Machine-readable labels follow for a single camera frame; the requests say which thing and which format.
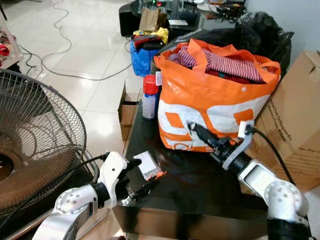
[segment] spray can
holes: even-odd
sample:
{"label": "spray can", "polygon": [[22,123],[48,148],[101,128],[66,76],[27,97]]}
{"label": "spray can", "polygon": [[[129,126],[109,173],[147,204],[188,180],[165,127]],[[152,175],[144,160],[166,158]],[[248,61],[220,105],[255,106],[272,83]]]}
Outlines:
{"label": "spray can", "polygon": [[143,79],[142,115],[145,119],[153,119],[159,106],[159,86],[156,76],[147,75]]}

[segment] black garbage bag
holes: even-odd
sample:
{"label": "black garbage bag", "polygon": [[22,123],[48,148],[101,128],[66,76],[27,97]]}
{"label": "black garbage bag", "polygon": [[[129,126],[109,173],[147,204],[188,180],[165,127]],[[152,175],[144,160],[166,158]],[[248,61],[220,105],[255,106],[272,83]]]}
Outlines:
{"label": "black garbage bag", "polygon": [[281,75],[285,75],[290,64],[293,32],[284,32],[272,16],[262,11],[243,15],[234,29],[241,31],[240,40],[234,43],[237,49],[247,49],[279,62]]}
{"label": "black garbage bag", "polygon": [[[164,46],[158,54],[174,49],[179,43],[187,43],[191,38],[199,39],[208,44],[224,47],[233,44],[236,49],[245,49],[279,62],[281,76],[287,73],[291,56],[291,38],[293,32],[284,32],[273,17],[265,12],[248,12],[240,17],[234,28],[214,30],[198,29],[179,36]],[[151,72],[156,67],[151,63]]]}

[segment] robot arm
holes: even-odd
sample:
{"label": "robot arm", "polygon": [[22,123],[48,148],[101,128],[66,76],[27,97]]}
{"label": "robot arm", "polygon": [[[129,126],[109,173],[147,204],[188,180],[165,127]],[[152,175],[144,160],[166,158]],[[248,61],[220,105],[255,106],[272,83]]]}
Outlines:
{"label": "robot arm", "polygon": [[80,227],[103,207],[112,209],[118,200],[139,199],[156,186],[151,182],[134,192],[126,173],[138,166],[140,159],[131,162],[117,152],[111,152],[100,168],[97,184],[64,191],[55,201],[52,213],[41,223],[33,240],[74,240]]}
{"label": "robot arm", "polygon": [[238,133],[238,138],[243,139],[241,144],[230,144],[230,138],[218,138],[196,123],[189,124],[189,129],[213,148],[211,156],[224,170],[236,174],[240,182],[265,201],[269,240],[308,240],[306,198],[292,183],[279,179],[261,162],[244,153],[253,135],[246,129],[253,124],[253,121],[241,122]]}

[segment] white wall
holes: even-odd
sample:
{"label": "white wall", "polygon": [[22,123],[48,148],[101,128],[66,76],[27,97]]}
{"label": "white wall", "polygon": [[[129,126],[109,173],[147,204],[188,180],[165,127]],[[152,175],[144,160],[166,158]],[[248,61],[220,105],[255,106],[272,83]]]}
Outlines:
{"label": "white wall", "polygon": [[320,50],[320,0],[247,0],[250,12],[263,11],[274,18],[291,39],[291,63],[303,50]]}

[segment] white tile floor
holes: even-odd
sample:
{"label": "white tile floor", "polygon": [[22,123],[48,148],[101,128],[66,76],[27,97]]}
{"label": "white tile floor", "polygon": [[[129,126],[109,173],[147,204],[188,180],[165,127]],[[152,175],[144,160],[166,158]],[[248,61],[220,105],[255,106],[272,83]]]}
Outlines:
{"label": "white tile floor", "polygon": [[[130,55],[124,49],[126,39],[120,34],[119,7],[130,0],[27,0],[1,1],[7,15],[7,26],[17,37],[18,44],[41,58],[47,54],[62,52],[69,43],[61,37],[54,23],[64,14],[57,8],[67,9],[69,15],[57,26],[72,41],[70,51],[46,58],[46,65],[55,72],[99,79],[127,67]],[[19,63],[23,74],[28,55]],[[33,56],[31,65],[40,66]],[[32,69],[29,76],[35,78],[40,67]],[[105,151],[122,153],[122,140],[118,107],[126,89],[126,99],[136,101],[142,87],[142,78],[132,67],[119,75],[103,81],[93,81],[59,76],[44,70],[39,81],[51,85],[67,98],[81,114],[87,133],[87,149],[93,156]],[[82,239],[102,240],[123,235],[115,216],[108,217]]]}

